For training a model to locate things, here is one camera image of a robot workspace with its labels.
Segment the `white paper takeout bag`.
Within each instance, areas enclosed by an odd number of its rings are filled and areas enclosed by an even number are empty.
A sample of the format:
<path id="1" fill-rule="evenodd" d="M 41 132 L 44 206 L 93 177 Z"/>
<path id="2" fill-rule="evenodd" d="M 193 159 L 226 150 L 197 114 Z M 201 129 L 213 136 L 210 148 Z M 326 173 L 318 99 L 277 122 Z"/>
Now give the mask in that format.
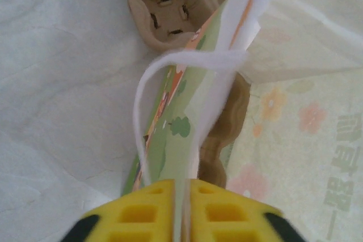
<path id="1" fill-rule="evenodd" d="M 191 131 L 182 138 L 157 124 L 149 170 L 134 163 L 123 192 L 176 179 L 182 203 L 234 82 L 206 60 L 227 63 L 239 50 L 232 74 L 250 85 L 249 100 L 220 154 L 222 188 L 282 210 L 307 242 L 363 242 L 363 0 L 224 0 L 197 37 L 201 45 L 181 49 L 202 50 L 203 61 L 177 54 L 145 73 L 187 67 L 171 115 L 189 119 Z"/>

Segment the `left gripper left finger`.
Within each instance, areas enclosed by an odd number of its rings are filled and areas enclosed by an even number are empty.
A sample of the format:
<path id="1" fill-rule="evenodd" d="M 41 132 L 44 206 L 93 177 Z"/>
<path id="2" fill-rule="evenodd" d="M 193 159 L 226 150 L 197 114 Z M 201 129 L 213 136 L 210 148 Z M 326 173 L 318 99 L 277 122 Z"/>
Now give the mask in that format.
<path id="1" fill-rule="evenodd" d="M 85 213 L 61 242 L 172 242 L 175 183 L 167 179 Z"/>

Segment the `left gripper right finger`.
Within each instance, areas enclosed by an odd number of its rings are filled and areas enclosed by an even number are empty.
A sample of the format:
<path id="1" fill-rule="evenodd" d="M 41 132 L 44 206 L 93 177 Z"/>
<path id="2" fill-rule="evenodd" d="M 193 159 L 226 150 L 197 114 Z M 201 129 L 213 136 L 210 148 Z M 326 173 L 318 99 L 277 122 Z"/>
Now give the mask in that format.
<path id="1" fill-rule="evenodd" d="M 307 242 L 270 205 L 205 181 L 191 181 L 188 242 Z"/>

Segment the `brown pulp cup carrier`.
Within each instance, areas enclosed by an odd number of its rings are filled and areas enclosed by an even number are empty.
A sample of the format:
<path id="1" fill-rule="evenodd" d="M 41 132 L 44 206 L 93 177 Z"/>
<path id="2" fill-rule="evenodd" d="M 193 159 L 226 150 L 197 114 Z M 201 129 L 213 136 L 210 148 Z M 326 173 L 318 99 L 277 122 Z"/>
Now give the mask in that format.
<path id="1" fill-rule="evenodd" d="M 128 0 L 131 15 L 144 42 L 151 48 L 165 53 L 181 49 L 188 42 L 201 45 L 197 36 L 202 25 L 211 19 L 224 0 Z M 178 97 L 188 84 L 182 64 L 166 66 L 167 76 L 151 112 L 147 126 L 140 127 L 141 139 L 146 151 L 155 141 L 157 124 L 166 125 L 171 132 L 188 137 L 191 121 L 184 117 L 172 117 Z M 220 154 L 230 147 L 242 129 L 249 100 L 250 85 L 239 74 L 235 75 L 226 105 L 201 148 L 198 178 L 220 187 L 226 185 L 226 162 Z"/>

